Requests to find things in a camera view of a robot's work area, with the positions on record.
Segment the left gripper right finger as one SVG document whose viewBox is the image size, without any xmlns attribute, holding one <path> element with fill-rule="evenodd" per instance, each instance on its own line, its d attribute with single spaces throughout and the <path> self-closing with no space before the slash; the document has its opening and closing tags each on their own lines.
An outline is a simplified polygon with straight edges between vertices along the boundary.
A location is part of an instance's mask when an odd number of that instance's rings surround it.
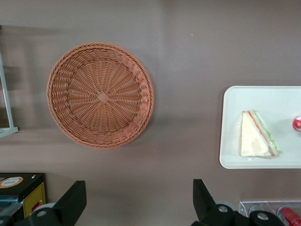
<svg viewBox="0 0 301 226">
<path fill-rule="evenodd" d="M 201 226 L 231 226 L 234 211 L 216 204 L 202 179 L 193 179 L 193 206 Z"/>
</svg>

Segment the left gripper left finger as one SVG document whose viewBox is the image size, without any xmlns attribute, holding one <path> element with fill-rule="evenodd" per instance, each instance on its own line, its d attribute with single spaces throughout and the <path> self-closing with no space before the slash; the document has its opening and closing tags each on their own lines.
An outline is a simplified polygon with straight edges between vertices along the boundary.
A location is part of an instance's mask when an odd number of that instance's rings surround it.
<svg viewBox="0 0 301 226">
<path fill-rule="evenodd" d="M 60 226 L 74 226 L 87 205 L 85 181 L 76 181 L 52 207 Z"/>
</svg>

